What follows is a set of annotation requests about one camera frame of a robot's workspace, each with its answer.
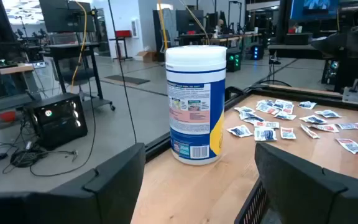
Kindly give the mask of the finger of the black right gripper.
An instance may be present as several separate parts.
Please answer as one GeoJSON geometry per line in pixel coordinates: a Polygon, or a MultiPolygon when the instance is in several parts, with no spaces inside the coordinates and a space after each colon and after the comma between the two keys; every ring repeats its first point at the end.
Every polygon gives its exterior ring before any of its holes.
{"type": "Polygon", "coordinates": [[[347,57],[349,55],[347,49],[347,39],[349,34],[350,30],[337,32],[325,37],[324,39],[311,41],[311,46],[328,57],[347,57]]]}

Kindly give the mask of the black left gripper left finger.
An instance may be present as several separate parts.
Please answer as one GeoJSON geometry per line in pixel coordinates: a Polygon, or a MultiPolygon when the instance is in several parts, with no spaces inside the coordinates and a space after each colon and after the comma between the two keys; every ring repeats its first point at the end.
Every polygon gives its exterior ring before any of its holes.
{"type": "Polygon", "coordinates": [[[144,166],[137,143],[49,192],[0,193],[0,223],[130,223],[144,166]]]}

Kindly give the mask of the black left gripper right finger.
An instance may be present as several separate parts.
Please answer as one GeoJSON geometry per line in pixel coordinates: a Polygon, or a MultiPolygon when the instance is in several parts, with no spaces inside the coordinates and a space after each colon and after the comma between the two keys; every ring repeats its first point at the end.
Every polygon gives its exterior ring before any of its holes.
{"type": "Polygon", "coordinates": [[[282,223],[358,224],[358,179],[267,143],[256,145],[255,163],[282,223]]]}

